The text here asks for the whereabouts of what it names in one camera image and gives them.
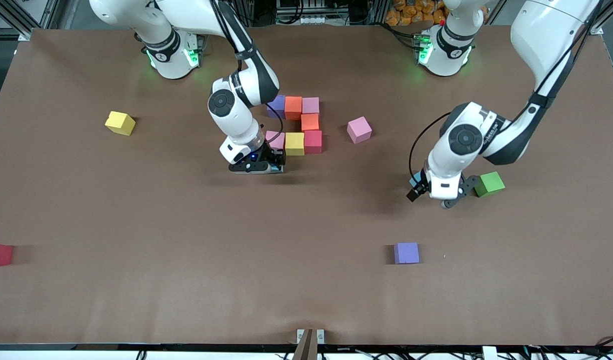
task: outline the green led light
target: green led light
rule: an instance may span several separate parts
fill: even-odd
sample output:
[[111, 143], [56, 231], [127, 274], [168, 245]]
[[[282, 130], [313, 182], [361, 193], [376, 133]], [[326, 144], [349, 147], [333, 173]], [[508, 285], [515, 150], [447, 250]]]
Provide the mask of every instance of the green led light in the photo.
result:
[[424, 48], [424, 50], [420, 51], [420, 59], [419, 59], [420, 63], [427, 64], [432, 51], [433, 51], [432, 43], [428, 44], [427, 47]]
[[198, 53], [195, 50], [189, 51], [189, 50], [187, 50], [185, 48], [184, 55], [186, 56], [186, 58], [188, 60], [188, 64], [192, 68], [195, 68], [196, 66], [198, 66], [200, 64], [200, 61], [198, 59]]
[[151, 53], [149, 53], [149, 50], [146, 51], [146, 55], [148, 56], [148, 59], [151, 60], [151, 66], [155, 68], [156, 63], [153, 62], [153, 57], [151, 57]]

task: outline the orange cube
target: orange cube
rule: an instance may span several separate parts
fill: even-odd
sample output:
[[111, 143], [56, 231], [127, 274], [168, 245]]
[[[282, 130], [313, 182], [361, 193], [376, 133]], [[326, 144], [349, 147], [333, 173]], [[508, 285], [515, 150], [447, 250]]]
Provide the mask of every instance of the orange cube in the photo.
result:
[[300, 120], [302, 115], [302, 96], [286, 96], [284, 98], [284, 116], [286, 120]]
[[320, 130], [318, 114], [302, 114], [302, 132]]

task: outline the green cube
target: green cube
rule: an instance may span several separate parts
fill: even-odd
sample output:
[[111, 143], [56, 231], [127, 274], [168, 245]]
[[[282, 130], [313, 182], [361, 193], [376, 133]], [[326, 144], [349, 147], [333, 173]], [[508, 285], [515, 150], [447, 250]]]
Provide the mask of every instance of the green cube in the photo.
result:
[[480, 175], [480, 182], [475, 185], [475, 193], [478, 198], [493, 195], [505, 188], [505, 183], [500, 178], [498, 171]]

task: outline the black strap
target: black strap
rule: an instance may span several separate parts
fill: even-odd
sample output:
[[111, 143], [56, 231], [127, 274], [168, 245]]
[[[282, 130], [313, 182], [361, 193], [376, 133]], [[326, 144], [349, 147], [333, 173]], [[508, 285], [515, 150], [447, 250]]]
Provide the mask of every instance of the black strap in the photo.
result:
[[540, 108], [549, 109], [553, 102], [556, 100], [556, 97], [544, 96], [539, 93], [532, 93], [528, 98], [528, 102], [531, 104], [538, 105]]
[[249, 48], [246, 48], [243, 51], [235, 53], [235, 59], [237, 61], [251, 59], [252, 57], [256, 55], [257, 52], [258, 52], [258, 47], [256, 46], [256, 43], [251, 41], [251, 46]]
[[146, 47], [148, 48], [147, 51], [149, 52], [149, 54], [151, 54], [151, 57], [153, 57], [153, 59], [160, 63], [169, 62], [169, 60], [171, 60], [171, 56], [175, 54], [178, 49], [180, 49], [180, 34], [178, 34], [177, 31], [174, 31], [173, 34], [174, 40], [171, 45], [161, 50], [153, 50], [153, 48], [150, 48], [149, 44], [144, 43], [144, 45], [146, 45]]
[[437, 45], [439, 46], [439, 48], [441, 48], [442, 50], [444, 50], [444, 52], [446, 53], [446, 57], [448, 57], [449, 59], [458, 59], [459, 57], [462, 56], [462, 54], [464, 54], [465, 51], [467, 51], [469, 49], [469, 46], [471, 46], [471, 42], [467, 43], [464, 46], [453, 46], [450, 43], [448, 43], [444, 37], [442, 37], [442, 31], [438, 31], [437, 35]]
[[449, 29], [449, 27], [447, 25], [448, 25], [448, 23], [445, 23], [444, 26], [442, 26], [442, 29], [444, 29], [444, 31], [446, 32], [446, 34], [449, 37], [452, 37], [453, 39], [456, 39], [457, 41], [468, 41], [468, 40], [471, 40], [474, 37], [476, 37], [476, 34], [473, 34], [473, 35], [458, 35], [455, 32], [453, 32], [451, 29]]

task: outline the black cable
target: black cable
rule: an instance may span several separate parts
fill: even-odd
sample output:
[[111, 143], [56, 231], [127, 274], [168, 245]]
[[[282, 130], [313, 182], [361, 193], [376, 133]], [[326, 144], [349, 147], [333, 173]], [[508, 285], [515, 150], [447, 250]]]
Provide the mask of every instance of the black cable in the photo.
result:
[[394, 35], [399, 35], [401, 37], [405, 37], [405, 38], [409, 38], [409, 39], [413, 39], [414, 35], [412, 34], [407, 34], [405, 32], [400, 32], [398, 30], [395, 30], [391, 27], [391, 25], [389, 25], [388, 23], [384, 23], [384, 22], [371, 22], [368, 23], [368, 26], [372, 26], [372, 25], [379, 25], [380, 27], [383, 27], [384, 29], [386, 29], [388, 32], [390, 32], [391, 34]]
[[289, 21], [277, 20], [277, 22], [284, 24], [284, 25], [291, 25], [297, 22], [298, 20], [300, 20], [300, 18], [302, 18], [302, 14], [304, 13], [304, 11], [305, 11], [305, 2], [304, 0], [299, 0], [299, 3], [295, 5], [295, 14], [293, 15], [293, 18], [291, 18], [291, 20]]
[[558, 66], [560, 65], [560, 63], [565, 59], [565, 57], [567, 57], [567, 54], [569, 54], [572, 50], [572, 48], [574, 48], [574, 46], [576, 46], [576, 44], [578, 43], [578, 41], [580, 41], [580, 38], [583, 37], [582, 42], [580, 43], [580, 46], [578, 47], [574, 57], [573, 57], [573, 62], [571, 64], [571, 66], [573, 66], [573, 64], [576, 63], [578, 56], [580, 55], [580, 50], [582, 50], [583, 45], [585, 45], [585, 41], [587, 39], [587, 37], [589, 36], [589, 34], [591, 33], [591, 29], [593, 27], [593, 23], [596, 21], [596, 19], [598, 18], [598, 14], [600, 12], [600, 9], [602, 7], [602, 3], [603, 1], [600, 1], [597, 3], [595, 9], [593, 9], [593, 12], [591, 13], [591, 16], [588, 18], [588, 21], [586, 22], [586, 25], [584, 27], [584, 30], [581, 31], [578, 36], [575, 37], [574, 41], [571, 43], [571, 45], [569, 46], [569, 48], [567, 48], [566, 51], [564, 51], [564, 54], [562, 54], [562, 56], [560, 57], [560, 59], [554, 64], [554, 66], [551, 68], [551, 70], [549, 70], [549, 72], [546, 74], [546, 76], [544, 76], [544, 79], [542, 79], [542, 82], [540, 82], [540, 85], [537, 87], [537, 89], [535, 89], [535, 93], [537, 94], [538, 92], [540, 92], [540, 90], [542, 89], [542, 86], [544, 86], [544, 84], [547, 82], [547, 79], [549, 79], [549, 77], [551, 76], [551, 74], [553, 74], [553, 71], [556, 70], [556, 68], [558, 68]]
[[[413, 142], [413, 145], [411, 146], [411, 150], [409, 151], [409, 174], [411, 175], [411, 178], [413, 179], [413, 181], [415, 182], [415, 186], [420, 185], [420, 182], [418, 182], [416, 180], [416, 178], [414, 177], [414, 171], [411, 169], [411, 160], [414, 156], [414, 149], [416, 148], [416, 144], [418, 144], [418, 141], [420, 140], [421, 137], [423, 137], [423, 135], [425, 134], [425, 132], [430, 129], [432, 126], [434, 126], [438, 121], [442, 120], [444, 117], [449, 116], [449, 114], [451, 114], [451, 112], [447, 112], [446, 114], [438, 117], [437, 119], [433, 120], [432, 123], [430, 123], [429, 125], [427, 125], [427, 127], [424, 128], [424, 130], [422, 130], [422, 132], [420, 132], [420, 134], [418, 135], [418, 137], [415, 138], [415, 141]], [[420, 358], [418, 358], [418, 360], [421, 360], [422, 358], [424, 358], [425, 356], [427, 356], [430, 353], [425, 353], [424, 355], [420, 356]]]
[[277, 134], [275, 134], [275, 136], [273, 136], [269, 141], [267, 141], [268, 143], [274, 141], [275, 139], [277, 139], [280, 134], [282, 134], [282, 130], [284, 130], [284, 121], [282, 121], [282, 117], [280, 116], [280, 114], [278, 114], [277, 111], [275, 111], [275, 109], [273, 107], [271, 107], [271, 105], [266, 104], [267, 108], [270, 109], [270, 111], [273, 112], [273, 114], [275, 114], [275, 116], [277, 116], [277, 120], [279, 120], [279, 131], [277, 132]]
[[[231, 44], [231, 47], [233, 48], [233, 52], [235, 54], [238, 54], [238, 47], [236, 46], [236, 43], [233, 41], [233, 38], [231, 38], [231, 31], [229, 30], [227, 21], [224, 18], [224, 14], [222, 13], [222, 10], [220, 10], [220, 7], [218, 6], [217, 2], [219, 1], [220, 0], [209, 0], [209, 3], [211, 3], [211, 8], [213, 8], [213, 13], [215, 13], [215, 19], [217, 20], [217, 24], [220, 26], [220, 30], [222, 30], [222, 34], [224, 34], [224, 37], [226, 38], [228, 43]], [[237, 70], [242, 71], [242, 61], [241, 60], [237, 61]]]
[[599, 344], [596, 344], [595, 347], [603, 347], [603, 346], [607, 346], [608, 344], [611, 344], [613, 342], [613, 337], [611, 337], [610, 339], [606, 340], [606, 341], [602, 341]]
[[393, 358], [393, 356], [389, 355], [389, 354], [388, 354], [388, 353], [386, 353], [386, 352], [383, 352], [383, 353], [379, 354], [379, 355], [377, 356], [377, 358], [379, 359], [379, 358], [380, 358], [380, 356], [386, 356], [387, 358], [389, 358], [389, 360], [395, 360], [395, 358]]

